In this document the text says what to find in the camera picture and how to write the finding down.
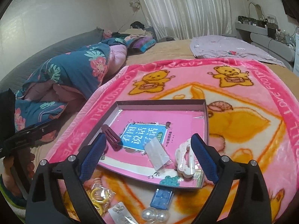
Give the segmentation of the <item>person's left hand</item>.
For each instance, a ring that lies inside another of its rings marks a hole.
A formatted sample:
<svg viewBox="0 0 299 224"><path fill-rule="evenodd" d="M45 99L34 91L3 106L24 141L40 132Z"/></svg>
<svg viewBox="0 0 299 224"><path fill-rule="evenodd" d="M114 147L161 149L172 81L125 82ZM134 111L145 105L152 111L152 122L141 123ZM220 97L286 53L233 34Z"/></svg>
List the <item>person's left hand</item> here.
<svg viewBox="0 0 299 224"><path fill-rule="evenodd" d="M4 158L3 183L13 196L27 199L34 175L34 159L30 148L18 150Z"/></svg>

